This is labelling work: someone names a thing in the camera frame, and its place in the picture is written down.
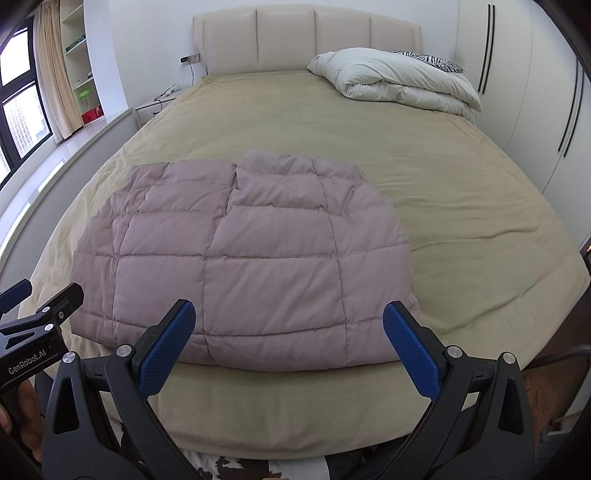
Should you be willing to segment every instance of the curtain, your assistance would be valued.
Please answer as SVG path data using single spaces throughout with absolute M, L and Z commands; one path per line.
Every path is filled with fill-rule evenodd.
M 59 142 L 83 126 L 66 75 L 61 47 L 59 0 L 39 6 L 34 21 L 37 80 L 51 130 Z

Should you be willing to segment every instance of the blue gripper pad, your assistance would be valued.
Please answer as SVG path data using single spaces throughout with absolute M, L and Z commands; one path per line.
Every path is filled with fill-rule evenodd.
M 170 371 L 193 333 L 195 308 L 185 302 L 139 366 L 138 392 L 143 399 L 156 395 L 164 386 Z
M 393 303 L 388 303 L 384 308 L 382 320 L 384 331 L 415 388 L 423 397 L 435 402 L 441 392 L 435 360 Z
M 25 279 L 13 285 L 7 291 L 0 293 L 0 316 L 10 312 L 23 300 L 29 298 L 32 292 L 31 282 Z

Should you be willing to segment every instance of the screw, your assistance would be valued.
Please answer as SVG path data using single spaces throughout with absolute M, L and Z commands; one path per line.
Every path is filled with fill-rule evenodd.
M 460 358 L 462 356 L 462 349 L 458 346 L 452 345 L 447 347 L 447 354 L 452 358 Z
M 75 358 L 76 354 L 74 352 L 68 352 L 63 357 L 61 357 L 65 364 L 71 364 Z
M 117 356 L 128 356 L 131 353 L 131 347 L 129 345 L 121 345 L 117 349 Z
M 505 352 L 505 353 L 503 353 L 503 360 L 510 365 L 514 364 L 515 363 L 515 355 L 513 355 L 512 353 L 509 353 L 509 352 Z

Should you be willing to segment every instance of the bedside table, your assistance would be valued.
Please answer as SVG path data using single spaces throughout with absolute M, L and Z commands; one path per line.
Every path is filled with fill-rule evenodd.
M 174 92 L 167 97 L 162 97 L 160 101 L 149 100 L 148 102 L 142 103 L 140 106 L 135 107 L 135 113 L 138 117 L 138 122 L 141 127 L 152 120 L 168 105 L 170 105 L 176 98 L 183 93 L 183 91 Z

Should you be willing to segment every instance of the window sill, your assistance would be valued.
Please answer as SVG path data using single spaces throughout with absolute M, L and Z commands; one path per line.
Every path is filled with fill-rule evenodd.
M 101 135 L 130 112 L 131 109 L 128 109 L 112 117 L 101 117 L 85 125 L 60 145 L 55 146 L 53 143 L 53 149 L 51 143 L 48 144 L 54 142 L 51 137 L 38 149 L 46 153 L 45 158 L 31 156 L 27 161 L 36 160 L 37 165 L 28 165 L 27 168 L 26 161 L 10 178 L 0 191 L 0 207 L 4 196 L 12 197 L 0 216 L 0 272 L 28 218 L 54 183 Z M 17 177 L 16 174 L 21 170 L 28 173 Z

